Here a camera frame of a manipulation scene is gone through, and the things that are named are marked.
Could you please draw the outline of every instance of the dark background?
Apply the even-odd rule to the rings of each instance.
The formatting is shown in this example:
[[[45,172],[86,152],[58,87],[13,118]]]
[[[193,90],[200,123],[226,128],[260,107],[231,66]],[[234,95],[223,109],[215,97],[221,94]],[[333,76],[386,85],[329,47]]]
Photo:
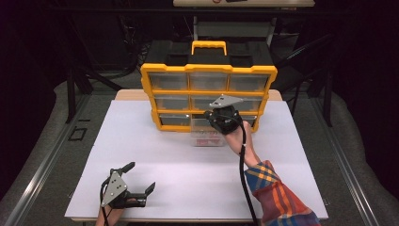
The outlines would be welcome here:
[[[69,7],[112,7],[112,1],[50,2]],[[136,7],[172,8],[172,1],[131,1]],[[2,1],[0,13],[0,197],[7,192],[47,122],[56,96],[74,61],[99,72],[136,66],[135,45],[123,42],[117,16],[74,15],[70,21],[48,15],[43,2]],[[353,10],[353,18],[309,19],[297,45],[327,33],[336,35],[326,53],[336,60],[333,90],[347,103],[362,136],[366,158],[381,184],[399,199],[398,14],[388,4],[316,1],[315,8]],[[144,40],[176,40],[187,35],[182,19],[140,17]]]

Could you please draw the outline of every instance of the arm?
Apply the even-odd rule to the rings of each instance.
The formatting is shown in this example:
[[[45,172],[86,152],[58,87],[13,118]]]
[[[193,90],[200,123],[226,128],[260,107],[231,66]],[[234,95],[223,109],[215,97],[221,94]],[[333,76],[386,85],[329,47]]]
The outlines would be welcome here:
[[[247,183],[252,195],[261,203],[262,223],[268,225],[320,225],[317,216],[292,192],[275,173],[269,161],[261,162],[256,154],[250,125],[244,121],[247,135],[244,162]],[[239,154],[243,140],[241,128],[225,136],[231,149]]]

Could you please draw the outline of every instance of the black cable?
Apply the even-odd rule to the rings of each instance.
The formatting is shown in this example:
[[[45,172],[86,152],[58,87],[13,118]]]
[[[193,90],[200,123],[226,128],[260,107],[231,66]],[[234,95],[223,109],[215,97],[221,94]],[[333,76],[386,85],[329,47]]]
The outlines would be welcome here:
[[[241,129],[243,130],[243,145],[241,146],[240,161],[239,161],[240,179],[241,179],[241,185],[242,185],[243,190],[244,190],[244,194],[245,194],[246,199],[247,199],[249,212],[252,215],[252,221],[255,224],[255,226],[258,226],[259,225],[258,224],[258,219],[256,218],[255,210],[253,209],[252,201],[251,201],[251,199],[249,197],[249,192],[248,192],[248,189],[247,189],[246,178],[244,176],[244,157],[245,157],[245,154],[246,154],[246,145],[247,145],[246,129],[244,128],[244,124],[243,124],[242,121],[238,121],[235,118],[232,118],[232,117],[229,117],[229,116],[225,116],[225,115],[218,115],[218,116],[221,116],[221,117],[224,117],[226,119],[230,119],[230,120],[233,120],[233,121],[237,122],[240,125]]]
[[[105,226],[109,226],[109,223],[108,223],[108,216],[106,215],[105,208],[103,207],[103,195],[104,195],[103,191],[104,191],[104,187],[108,183],[108,181],[109,181],[108,179],[105,180],[103,182],[103,184],[101,185],[101,189],[100,189],[100,205],[101,205],[101,210],[103,212]]]

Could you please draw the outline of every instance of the metal bracket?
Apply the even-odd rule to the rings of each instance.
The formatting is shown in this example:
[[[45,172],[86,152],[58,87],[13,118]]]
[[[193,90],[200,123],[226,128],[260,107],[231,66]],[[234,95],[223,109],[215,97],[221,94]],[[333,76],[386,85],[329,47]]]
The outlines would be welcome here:
[[[106,188],[101,206],[105,207],[110,202],[115,200],[118,195],[120,195],[125,190],[127,190],[126,183],[122,180],[117,171],[113,171],[109,180],[108,187]]]
[[[232,97],[228,95],[222,94],[219,98],[217,98],[213,103],[210,103],[210,107],[221,108],[228,105],[233,105],[237,103],[241,103],[244,100],[238,97]]]

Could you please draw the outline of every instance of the black chair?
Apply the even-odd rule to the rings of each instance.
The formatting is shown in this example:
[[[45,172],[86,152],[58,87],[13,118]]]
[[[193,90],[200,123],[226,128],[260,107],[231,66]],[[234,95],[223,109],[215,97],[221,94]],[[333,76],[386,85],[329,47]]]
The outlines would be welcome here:
[[[290,55],[286,56],[283,59],[278,59],[276,56],[273,56],[273,61],[278,69],[278,74],[276,80],[271,84],[271,89],[278,90],[281,94],[296,88],[295,96],[290,98],[286,102],[289,103],[294,100],[293,105],[291,107],[291,114],[294,115],[296,101],[299,95],[299,91],[301,89],[302,83],[305,81],[310,81],[315,76],[325,73],[327,69],[326,63],[321,63],[320,66],[312,68],[309,73],[301,73],[296,69],[298,62],[302,62],[300,60],[308,57],[310,54],[316,53],[316,51],[320,50],[322,47],[327,46],[331,43],[333,36],[325,35],[324,37],[314,40],[308,44],[303,45],[295,49]]]

